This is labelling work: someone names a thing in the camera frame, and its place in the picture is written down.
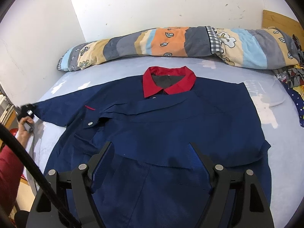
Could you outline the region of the person's left hand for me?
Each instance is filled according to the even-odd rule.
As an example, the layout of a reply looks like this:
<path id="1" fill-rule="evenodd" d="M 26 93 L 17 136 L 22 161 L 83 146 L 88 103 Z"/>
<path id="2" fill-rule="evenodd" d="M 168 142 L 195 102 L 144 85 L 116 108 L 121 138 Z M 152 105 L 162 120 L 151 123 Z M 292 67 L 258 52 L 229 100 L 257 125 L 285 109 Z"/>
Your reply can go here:
<path id="1" fill-rule="evenodd" d="M 25 149 L 30 138 L 30 133 L 25 129 L 24 125 L 26 123 L 33 124 L 34 121 L 31 117 L 26 116 L 20 119 L 18 122 L 18 132 L 17 132 L 17 140 Z"/>

